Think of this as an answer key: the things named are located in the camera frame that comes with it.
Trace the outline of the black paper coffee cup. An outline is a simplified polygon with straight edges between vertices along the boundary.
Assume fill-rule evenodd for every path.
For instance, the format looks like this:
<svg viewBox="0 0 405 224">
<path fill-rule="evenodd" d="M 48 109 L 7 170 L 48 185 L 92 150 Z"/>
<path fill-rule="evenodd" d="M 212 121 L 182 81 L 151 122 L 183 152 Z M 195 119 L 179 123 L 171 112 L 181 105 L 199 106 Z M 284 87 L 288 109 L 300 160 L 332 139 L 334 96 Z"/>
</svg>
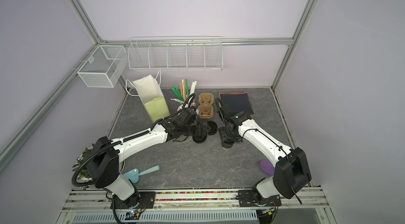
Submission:
<svg viewBox="0 0 405 224">
<path fill-rule="evenodd" d="M 224 149 L 230 149 L 235 143 L 233 137 L 228 132 L 220 133 L 221 145 Z"/>
</svg>

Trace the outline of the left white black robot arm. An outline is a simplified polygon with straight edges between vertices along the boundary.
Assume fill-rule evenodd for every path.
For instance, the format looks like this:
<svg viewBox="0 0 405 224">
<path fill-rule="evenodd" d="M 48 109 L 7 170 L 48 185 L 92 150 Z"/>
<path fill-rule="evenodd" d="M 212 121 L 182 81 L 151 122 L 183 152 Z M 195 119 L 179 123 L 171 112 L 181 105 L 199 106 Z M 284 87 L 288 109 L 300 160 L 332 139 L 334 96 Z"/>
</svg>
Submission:
<svg viewBox="0 0 405 224">
<path fill-rule="evenodd" d="M 181 110 L 163 119 L 141 132 L 116 139 L 104 136 L 97 140 L 89 157 L 78 165 L 71 183 L 75 187 L 94 185 L 113 194 L 112 202 L 120 200 L 125 208 L 139 205 L 140 196 L 134 183 L 125 178 L 121 164 L 132 155 L 157 144 L 175 141 L 181 136 L 204 135 L 199 129 L 197 112 L 190 105 L 195 99 L 191 94 Z"/>
</svg>

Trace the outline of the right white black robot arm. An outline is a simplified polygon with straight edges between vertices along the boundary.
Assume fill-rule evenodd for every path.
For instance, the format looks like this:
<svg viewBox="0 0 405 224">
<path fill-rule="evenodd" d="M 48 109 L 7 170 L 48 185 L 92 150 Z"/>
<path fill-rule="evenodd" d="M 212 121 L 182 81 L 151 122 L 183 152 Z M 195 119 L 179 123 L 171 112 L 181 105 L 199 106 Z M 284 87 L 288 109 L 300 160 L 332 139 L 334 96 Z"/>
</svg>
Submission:
<svg viewBox="0 0 405 224">
<path fill-rule="evenodd" d="M 258 181 L 252 187 L 252 201 L 263 206 L 275 196 L 287 199 L 297 197 L 303 187 L 312 180 L 305 152 L 293 149 L 275 139 L 262 129 L 250 115 L 235 112 L 228 105 L 215 99 L 215 106 L 223 126 L 218 128 L 222 147 L 229 149 L 235 143 L 249 141 L 275 168 L 274 174 Z"/>
</svg>

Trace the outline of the stack of black lids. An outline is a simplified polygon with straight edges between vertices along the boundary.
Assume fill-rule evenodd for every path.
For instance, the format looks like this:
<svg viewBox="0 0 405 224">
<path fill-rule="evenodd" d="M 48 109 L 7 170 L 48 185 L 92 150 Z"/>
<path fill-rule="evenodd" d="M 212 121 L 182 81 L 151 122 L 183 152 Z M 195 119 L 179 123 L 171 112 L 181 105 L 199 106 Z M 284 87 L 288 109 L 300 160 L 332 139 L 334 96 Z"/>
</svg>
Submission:
<svg viewBox="0 0 405 224">
<path fill-rule="evenodd" d="M 207 134 L 208 135 L 215 135 L 218 131 L 218 126 L 214 121 L 207 121 L 207 125 L 209 127 Z"/>
</svg>

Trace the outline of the black cup lid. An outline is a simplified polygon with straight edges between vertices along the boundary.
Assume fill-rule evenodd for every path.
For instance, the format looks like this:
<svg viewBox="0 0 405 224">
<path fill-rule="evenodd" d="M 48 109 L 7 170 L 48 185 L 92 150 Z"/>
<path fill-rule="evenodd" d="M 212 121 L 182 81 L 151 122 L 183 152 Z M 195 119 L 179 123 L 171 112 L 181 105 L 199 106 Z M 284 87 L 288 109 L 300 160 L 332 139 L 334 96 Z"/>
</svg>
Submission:
<svg viewBox="0 0 405 224">
<path fill-rule="evenodd" d="M 207 139 L 208 131 L 209 127 L 207 125 L 199 127 L 193 134 L 193 141 L 197 144 L 204 143 Z"/>
</svg>

